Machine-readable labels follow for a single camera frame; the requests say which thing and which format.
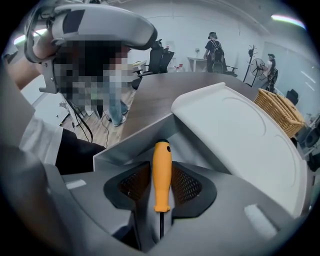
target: mesh grille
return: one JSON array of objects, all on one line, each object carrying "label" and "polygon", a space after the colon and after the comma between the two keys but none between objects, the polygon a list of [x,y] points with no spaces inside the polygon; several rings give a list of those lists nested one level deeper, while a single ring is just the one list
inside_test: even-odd
[{"label": "mesh grille", "polygon": [[138,201],[145,192],[149,181],[150,167],[146,166],[120,181],[118,188],[127,197]]},{"label": "mesh grille", "polygon": [[174,201],[177,205],[182,205],[192,200],[202,190],[202,185],[199,181],[174,165],[172,165],[171,185]]}]

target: backpack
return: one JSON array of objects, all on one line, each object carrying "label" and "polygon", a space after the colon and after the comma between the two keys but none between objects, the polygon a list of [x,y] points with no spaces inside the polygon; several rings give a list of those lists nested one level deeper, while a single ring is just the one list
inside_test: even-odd
[{"label": "backpack", "polygon": [[212,41],[211,43],[213,44],[213,49],[211,52],[211,60],[212,61],[217,61],[217,62],[222,62],[222,56],[223,56],[223,50],[221,47],[221,43],[219,41]]}]

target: wicker basket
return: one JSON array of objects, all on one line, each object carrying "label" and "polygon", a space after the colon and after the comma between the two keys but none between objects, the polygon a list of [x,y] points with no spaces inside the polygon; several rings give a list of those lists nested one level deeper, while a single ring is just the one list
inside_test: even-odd
[{"label": "wicker basket", "polygon": [[259,89],[254,103],[267,112],[289,138],[305,125],[305,120],[295,105],[279,94]]}]

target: white plastic panel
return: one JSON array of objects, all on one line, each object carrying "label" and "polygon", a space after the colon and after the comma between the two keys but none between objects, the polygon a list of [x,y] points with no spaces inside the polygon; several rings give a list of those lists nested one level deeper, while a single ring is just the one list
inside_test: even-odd
[{"label": "white plastic panel", "polygon": [[261,108],[222,82],[179,96],[171,110],[233,175],[301,214],[307,163]]}]

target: screwdriver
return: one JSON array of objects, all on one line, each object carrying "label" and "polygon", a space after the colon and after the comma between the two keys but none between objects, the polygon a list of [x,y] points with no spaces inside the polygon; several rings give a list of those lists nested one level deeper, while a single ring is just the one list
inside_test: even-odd
[{"label": "screwdriver", "polygon": [[170,211],[169,189],[172,175],[172,156],[169,141],[160,139],[156,142],[152,160],[152,178],[155,189],[154,211],[160,213],[160,239],[164,236],[165,216]]}]

